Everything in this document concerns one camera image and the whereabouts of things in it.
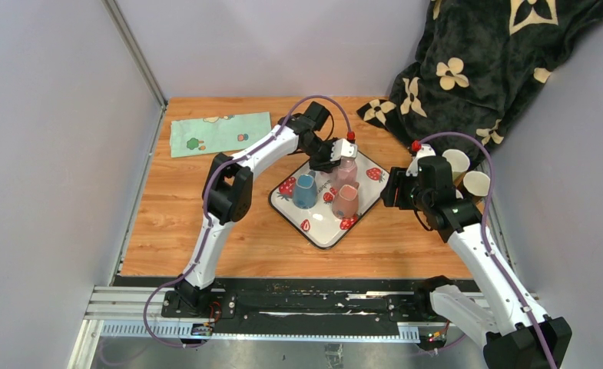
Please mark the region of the black glossy mug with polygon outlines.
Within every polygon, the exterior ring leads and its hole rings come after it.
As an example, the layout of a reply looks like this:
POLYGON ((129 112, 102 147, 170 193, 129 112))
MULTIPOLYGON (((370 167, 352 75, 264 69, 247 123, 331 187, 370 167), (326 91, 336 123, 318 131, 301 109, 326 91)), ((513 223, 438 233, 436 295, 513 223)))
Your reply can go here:
POLYGON ((471 199, 479 203, 489 195, 491 188, 491 178, 480 171, 467 172, 459 184, 459 190, 464 198, 471 199))

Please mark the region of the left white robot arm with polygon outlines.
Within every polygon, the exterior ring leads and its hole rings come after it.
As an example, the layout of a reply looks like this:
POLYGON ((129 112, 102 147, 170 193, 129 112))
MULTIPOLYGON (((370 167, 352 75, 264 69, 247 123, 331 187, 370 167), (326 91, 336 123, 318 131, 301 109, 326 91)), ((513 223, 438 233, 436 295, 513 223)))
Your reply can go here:
POLYGON ((330 111, 307 98, 305 111, 294 108, 260 140, 233 155, 217 154, 211 162, 202 191, 202 223, 191 259, 169 282, 181 307, 191 317, 215 316, 211 289, 221 252, 236 223, 250 210, 253 184, 260 174, 281 158, 301 151, 315 171, 327 172, 340 163, 335 138, 318 136, 330 119, 330 111))

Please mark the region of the blue dotted mug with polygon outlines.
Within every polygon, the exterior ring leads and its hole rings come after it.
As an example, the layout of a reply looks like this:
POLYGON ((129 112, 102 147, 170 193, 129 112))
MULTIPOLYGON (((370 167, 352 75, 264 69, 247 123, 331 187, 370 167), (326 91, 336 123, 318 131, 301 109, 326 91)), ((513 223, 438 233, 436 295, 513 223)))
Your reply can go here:
POLYGON ((299 209, 313 208, 317 203, 316 172, 298 176, 293 190, 293 204, 299 209))

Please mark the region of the light pink faceted mug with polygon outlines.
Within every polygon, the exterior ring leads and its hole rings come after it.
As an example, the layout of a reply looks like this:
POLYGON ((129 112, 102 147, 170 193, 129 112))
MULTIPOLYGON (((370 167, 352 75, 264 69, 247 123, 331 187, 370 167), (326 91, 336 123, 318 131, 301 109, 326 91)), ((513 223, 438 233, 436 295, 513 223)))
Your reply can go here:
POLYGON ((333 169, 330 175, 332 187, 340 190, 344 185, 355 187, 357 181, 357 164, 354 159, 343 158, 340 165, 333 169))

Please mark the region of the yellow-green faceted mug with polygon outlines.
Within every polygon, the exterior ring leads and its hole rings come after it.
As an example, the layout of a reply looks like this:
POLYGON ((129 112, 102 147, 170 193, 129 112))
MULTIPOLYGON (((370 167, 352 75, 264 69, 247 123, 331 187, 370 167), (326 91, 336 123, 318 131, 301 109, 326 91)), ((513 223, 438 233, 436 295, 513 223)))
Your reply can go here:
POLYGON ((458 149, 445 150, 442 153, 442 156, 451 166, 453 182, 458 182, 469 170, 469 157, 463 151, 458 149))

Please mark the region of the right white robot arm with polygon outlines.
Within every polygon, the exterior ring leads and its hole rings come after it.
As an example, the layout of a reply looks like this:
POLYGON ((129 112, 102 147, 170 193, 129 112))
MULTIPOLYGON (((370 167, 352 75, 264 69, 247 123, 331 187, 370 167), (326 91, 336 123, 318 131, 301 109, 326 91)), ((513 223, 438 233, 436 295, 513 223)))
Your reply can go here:
POLYGON ((452 322, 480 347, 489 368, 561 367, 572 339, 570 325, 551 317, 520 283, 477 205, 457 196, 445 158, 415 158, 409 168, 391 168, 381 198, 386 207, 426 217, 427 229, 437 231, 466 264, 488 304, 480 307, 438 276, 416 290, 418 317, 452 322))

